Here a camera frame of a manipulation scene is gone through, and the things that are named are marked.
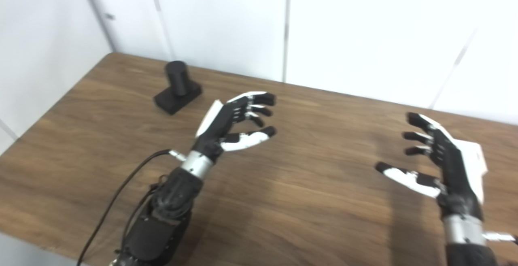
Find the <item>metal connector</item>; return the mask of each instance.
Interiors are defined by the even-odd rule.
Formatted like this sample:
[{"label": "metal connector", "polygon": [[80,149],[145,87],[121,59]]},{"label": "metal connector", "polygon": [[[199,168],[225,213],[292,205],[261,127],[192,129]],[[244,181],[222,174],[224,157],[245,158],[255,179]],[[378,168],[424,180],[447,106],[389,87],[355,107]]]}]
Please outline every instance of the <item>metal connector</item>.
[{"label": "metal connector", "polygon": [[185,160],[187,160],[187,157],[179,151],[170,150],[169,154],[175,157],[180,162],[185,162]]},{"label": "metal connector", "polygon": [[516,242],[516,238],[509,233],[484,232],[483,236],[486,240],[493,242]]}]

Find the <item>white wall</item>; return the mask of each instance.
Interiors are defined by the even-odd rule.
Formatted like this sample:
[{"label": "white wall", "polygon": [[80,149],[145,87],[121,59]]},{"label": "white wall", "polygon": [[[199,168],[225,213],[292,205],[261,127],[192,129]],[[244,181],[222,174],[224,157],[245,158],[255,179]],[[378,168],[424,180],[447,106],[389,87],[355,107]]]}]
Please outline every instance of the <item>white wall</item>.
[{"label": "white wall", "polygon": [[485,0],[464,59],[434,109],[518,124],[518,0]]},{"label": "white wall", "polygon": [[173,55],[154,0],[95,0],[115,50],[172,61]]},{"label": "white wall", "polygon": [[176,59],[282,80],[285,0],[159,1]]},{"label": "white wall", "polygon": [[0,119],[22,135],[109,52],[87,0],[0,0]]},{"label": "white wall", "polygon": [[429,107],[480,0],[291,0],[287,82]]}]

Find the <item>silver metal wrist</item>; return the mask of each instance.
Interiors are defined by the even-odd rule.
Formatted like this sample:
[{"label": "silver metal wrist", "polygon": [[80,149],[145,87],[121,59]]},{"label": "silver metal wrist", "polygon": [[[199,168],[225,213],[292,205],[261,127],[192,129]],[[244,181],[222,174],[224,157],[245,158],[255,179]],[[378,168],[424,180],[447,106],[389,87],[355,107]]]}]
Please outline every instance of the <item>silver metal wrist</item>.
[{"label": "silver metal wrist", "polygon": [[482,221],[468,215],[453,214],[442,219],[447,244],[486,245]]},{"label": "silver metal wrist", "polygon": [[180,165],[180,168],[186,170],[203,181],[213,165],[213,161],[202,153],[198,151],[191,151],[187,155],[187,159],[183,162],[183,164]]}]

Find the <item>wooden table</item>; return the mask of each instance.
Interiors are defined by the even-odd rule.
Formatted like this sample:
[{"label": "wooden table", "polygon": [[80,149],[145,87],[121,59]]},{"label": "wooden table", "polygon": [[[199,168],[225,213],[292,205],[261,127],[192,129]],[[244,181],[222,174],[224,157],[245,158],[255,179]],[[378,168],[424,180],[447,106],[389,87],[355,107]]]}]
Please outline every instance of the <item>wooden table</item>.
[{"label": "wooden table", "polygon": [[[190,266],[437,266],[444,234],[435,201],[388,180],[379,160],[437,174],[413,145],[405,112],[425,113],[454,137],[480,143],[490,168],[487,229],[518,233],[518,127],[388,102],[191,68],[203,94],[174,116],[152,96],[166,86],[161,61],[110,54],[0,157],[0,231],[76,258],[122,180],[152,152],[188,152],[211,103],[246,91],[277,94],[278,135],[225,153],[196,199],[176,252]],[[236,129],[254,129],[239,124]],[[152,161],[122,194],[86,263],[106,266],[124,222],[161,174]],[[499,261],[513,244],[491,244]]]}]

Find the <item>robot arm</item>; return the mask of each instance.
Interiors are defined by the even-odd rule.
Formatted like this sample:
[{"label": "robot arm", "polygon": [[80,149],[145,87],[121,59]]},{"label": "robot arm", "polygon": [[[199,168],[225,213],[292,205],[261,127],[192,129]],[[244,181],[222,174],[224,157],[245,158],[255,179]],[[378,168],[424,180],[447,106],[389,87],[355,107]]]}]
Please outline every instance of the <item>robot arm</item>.
[{"label": "robot arm", "polygon": [[191,152],[153,190],[112,266],[163,266],[172,259],[189,225],[194,199],[220,155],[224,151],[249,148],[275,135],[273,126],[248,133],[229,133],[233,124],[247,119],[264,126],[256,113],[271,116],[272,112],[261,104],[275,105],[275,96],[247,92],[226,104],[219,100],[212,104],[196,133]]},{"label": "robot arm", "polygon": [[446,234],[448,266],[496,266],[486,240],[509,240],[510,234],[488,233],[482,228],[484,192],[482,176],[487,172],[482,148],[477,143],[454,139],[439,123],[417,113],[407,121],[422,129],[405,132],[403,138],[421,142],[405,150],[406,155],[428,156],[442,173],[442,180],[420,172],[380,162],[376,170],[415,192],[437,199]]}]

